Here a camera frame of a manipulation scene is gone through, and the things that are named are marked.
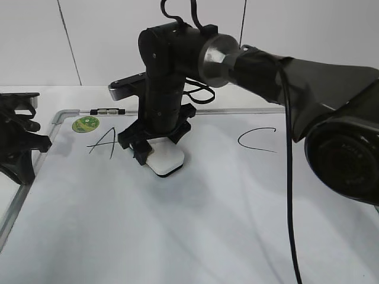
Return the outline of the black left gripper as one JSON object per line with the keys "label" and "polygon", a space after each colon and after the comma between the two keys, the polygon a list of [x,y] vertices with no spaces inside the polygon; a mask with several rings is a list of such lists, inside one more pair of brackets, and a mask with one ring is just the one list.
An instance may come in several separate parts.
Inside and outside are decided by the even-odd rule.
{"label": "black left gripper", "polygon": [[36,109],[13,110],[1,106],[1,172],[19,185],[35,179],[31,152],[47,153],[52,146],[46,135],[35,134],[40,124],[33,121]]}

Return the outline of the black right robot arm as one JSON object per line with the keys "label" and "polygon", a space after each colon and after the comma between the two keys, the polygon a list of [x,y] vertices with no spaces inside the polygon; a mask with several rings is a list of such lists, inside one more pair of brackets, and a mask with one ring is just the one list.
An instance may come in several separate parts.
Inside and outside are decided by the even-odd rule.
{"label": "black right robot arm", "polygon": [[145,72],[109,84],[114,100],[136,95],[137,120],[118,135],[140,164],[149,141],[177,143],[191,125],[196,99],[182,104],[185,84],[212,92],[228,83],[284,106],[290,137],[304,141],[314,174],[347,198],[378,205],[378,70],[281,57],[240,46],[215,25],[176,21],[142,31]]}

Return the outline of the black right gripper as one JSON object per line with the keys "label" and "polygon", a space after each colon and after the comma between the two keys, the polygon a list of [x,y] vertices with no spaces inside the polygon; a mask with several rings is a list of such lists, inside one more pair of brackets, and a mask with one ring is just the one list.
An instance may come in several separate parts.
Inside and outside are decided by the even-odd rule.
{"label": "black right gripper", "polygon": [[182,105],[185,77],[169,75],[157,78],[146,76],[146,89],[139,97],[137,120],[118,134],[123,149],[129,146],[139,165],[146,164],[153,148],[148,140],[167,137],[177,144],[191,130],[187,121],[196,114],[192,104]]}

